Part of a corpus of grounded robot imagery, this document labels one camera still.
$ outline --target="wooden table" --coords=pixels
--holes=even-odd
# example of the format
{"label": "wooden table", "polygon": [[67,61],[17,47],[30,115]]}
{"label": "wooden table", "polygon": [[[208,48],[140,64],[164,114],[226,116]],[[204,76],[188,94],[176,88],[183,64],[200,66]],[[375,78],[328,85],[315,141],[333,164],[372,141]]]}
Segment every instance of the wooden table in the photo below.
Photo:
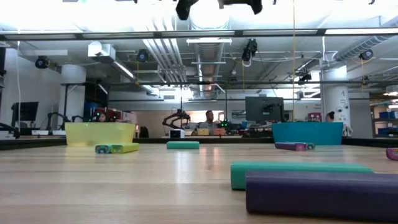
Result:
{"label": "wooden table", "polygon": [[398,173],[381,148],[317,146],[293,152],[273,144],[202,144],[200,150],[96,155],[94,149],[45,147],[0,151],[1,223],[337,223],[248,215],[245,193],[231,190],[232,161],[357,162]]}

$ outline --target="computer monitor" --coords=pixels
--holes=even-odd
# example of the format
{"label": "computer monitor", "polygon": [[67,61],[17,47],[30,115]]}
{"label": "computer monitor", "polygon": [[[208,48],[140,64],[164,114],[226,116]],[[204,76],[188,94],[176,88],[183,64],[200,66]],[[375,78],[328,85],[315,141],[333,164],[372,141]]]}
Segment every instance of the computer monitor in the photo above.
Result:
{"label": "computer monitor", "polygon": [[284,99],[281,97],[247,96],[245,104],[248,121],[283,121]]}
{"label": "computer monitor", "polygon": [[21,103],[21,118],[19,119],[18,112],[19,103],[14,103],[12,106],[12,123],[11,126],[15,126],[15,122],[18,120],[21,121],[35,121],[37,108],[39,107],[39,102],[23,102]]}

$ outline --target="pillar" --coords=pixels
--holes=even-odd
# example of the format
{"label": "pillar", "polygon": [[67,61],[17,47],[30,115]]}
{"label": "pillar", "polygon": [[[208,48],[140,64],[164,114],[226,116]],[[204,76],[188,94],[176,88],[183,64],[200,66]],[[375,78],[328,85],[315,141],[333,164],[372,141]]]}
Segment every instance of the pillar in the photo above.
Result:
{"label": "pillar", "polygon": [[[86,81],[86,69],[79,65],[63,65],[61,71],[61,83],[83,83]],[[85,106],[85,87],[70,85],[67,95],[67,113],[69,119],[72,116],[83,116]],[[65,86],[60,89],[60,104],[58,112],[63,114],[63,106],[65,102]],[[62,124],[62,118],[58,119],[58,125]]]}
{"label": "pillar", "polygon": [[[323,71],[321,75],[323,81],[347,81],[347,66]],[[334,111],[335,122],[351,126],[348,87],[342,84],[322,84],[322,90],[322,108],[325,110],[325,115]]]}

